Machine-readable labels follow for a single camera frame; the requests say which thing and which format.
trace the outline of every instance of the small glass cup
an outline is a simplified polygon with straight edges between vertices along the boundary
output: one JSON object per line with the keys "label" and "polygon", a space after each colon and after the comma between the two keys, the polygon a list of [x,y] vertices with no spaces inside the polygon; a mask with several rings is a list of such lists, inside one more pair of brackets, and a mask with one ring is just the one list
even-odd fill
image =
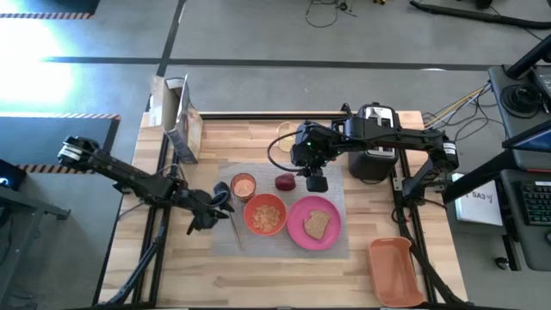
{"label": "small glass cup", "polygon": [[257,180],[248,173],[239,173],[230,182],[232,193],[242,202],[249,201],[257,190]]}

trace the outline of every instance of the wooden tabletop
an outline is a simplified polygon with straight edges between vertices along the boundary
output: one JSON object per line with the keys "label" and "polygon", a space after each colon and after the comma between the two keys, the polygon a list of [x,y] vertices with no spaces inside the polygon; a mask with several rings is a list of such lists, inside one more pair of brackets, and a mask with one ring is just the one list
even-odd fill
{"label": "wooden tabletop", "polygon": [[[418,111],[399,112],[399,117],[403,127],[423,128]],[[267,162],[266,147],[277,137],[276,129],[281,123],[205,121],[200,163],[181,164],[189,187],[212,193],[220,162]],[[162,137],[160,127],[142,127],[133,165],[150,173],[155,172]],[[272,155],[276,161],[289,161],[288,153],[276,147]],[[407,156],[412,173],[427,158],[424,152],[408,151]],[[193,232],[187,236],[191,213],[173,208],[158,307],[381,306],[373,292],[366,250],[374,239],[399,236],[398,226],[390,217],[394,206],[392,189],[389,181],[366,185],[353,178],[348,172],[346,156],[338,158],[335,164],[343,166],[350,258],[215,257],[210,252],[211,231]],[[427,193],[426,197],[442,201],[437,194]],[[134,196],[125,196],[121,212],[135,204],[137,199]],[[430,262],[451,289],[466,300],[445,211],[427,204],[419,212]],[[147,207],[141,207],[119,221],[100,301],[113,296],[135,268],[146,218]],[[421,269],[417,263],[414,267],[419,289],[424,292]],[[145,280],[144,298],[148,296],[150,279],[151,268]]]}

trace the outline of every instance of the orange bowl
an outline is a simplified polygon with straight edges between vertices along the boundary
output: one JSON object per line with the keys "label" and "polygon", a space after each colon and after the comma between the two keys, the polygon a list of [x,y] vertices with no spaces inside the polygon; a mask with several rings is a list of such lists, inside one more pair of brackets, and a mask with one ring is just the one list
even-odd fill
{"label": "orange bowl", "polygon": [[[253,225],[255,210],[261,206],[274,206],[279,211],[279,222],[270,232],[263,232]],[[287,221],[287,209],[285,208],[285,202],[283,202],[280,197],[272,194],[259,194],[252,197],[252,199],[247,202],[245,210],[243,211],[243,216],[245,218],[245,224],[253,233],[263,236],[273,236],[285,226],[285,222]]]}

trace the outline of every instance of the gray floor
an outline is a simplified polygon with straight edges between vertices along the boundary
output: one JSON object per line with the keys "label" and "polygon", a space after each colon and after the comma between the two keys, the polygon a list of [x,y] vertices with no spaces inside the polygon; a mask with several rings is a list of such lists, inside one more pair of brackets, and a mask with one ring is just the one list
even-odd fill
{"label": "gray floor", "polygon": [[[335,25],[317,29],[304,20],[307,0],[188,0],[171,57],[493,65],[514,62],[538,42],[522,29],[427,15],[406,1],[389,0],[385,6],[352,2],[358,17],[340,14]],[[473,8],[469,1],[425,2]],[[0,19],[0,41],[8,47],[0,49],[0,111],[121,114],[113,154],[130,161],[158,66],[35,61],[45,56],[82,61],[160,58],[176,4],[102,0],[88,21]],[[503,15],[540,21],[549,20],[551,13],[545,0],[495,0],[494,7]],[[313,21],[330,19],[332,11],[327,10],[312,11]],[[549,33],[534,31],[540,37]],[[343,102],[353,108],[381,102],[430,112],[488,79],[483,71],[184,65],[169,65],[165,76],[186,73],[192,100],[204,111],[334,110]],[[481,103],[494,103],[492,94]],[[473,111],[465,108],[458,116]],[[496,108],[486,112],[499,119]],[[453,137],[456,130],[447,133]],[[459,142],[460,170],[468,172],[499,153],[503,138],[503,128],[491,123]],[[36,295],[40,309],[91,303],[121,200],[110,184],[99,176],[29,176],[26,192],[72,210],[67,222],[45,220],[25,261],[27,269],[19,270],[18,286]],[[504,254],[499,232],[458,223],[452,216],[450,225],[469,300],[496,307],[548,308],[551,275],[527,268],[517,273],[498,270],[492,259]]]}

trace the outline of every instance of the orange-and-black hazard stripe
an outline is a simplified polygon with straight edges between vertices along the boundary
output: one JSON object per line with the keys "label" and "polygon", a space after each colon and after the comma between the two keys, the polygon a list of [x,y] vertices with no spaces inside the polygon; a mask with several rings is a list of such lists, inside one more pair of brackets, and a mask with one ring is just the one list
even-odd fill
{"label": "orange-and-black hazard stripe", "polygon": [[27,173],[56,173],[56,174],[92,174],[94,172],[77,171],[58,164],[16,164],[15,167]]}
{"label": "orange-and-black hazard stripe", "polygon": [[0,13],[0,18],[26,19],[89,19],[91,13]]}
{"label": "orange-and-black hazard stripe", "polygon": [[[90,113],[26,113],[26,112],[2,112],[1,117],[53,117],[53,118],[92,118],[121,120],[118,114],[90,114]],[[82,172],[67,168],[59,164],[16,164],[17,168],[27,173],[57,173],[57,174],[92,174],[94,172]]]}

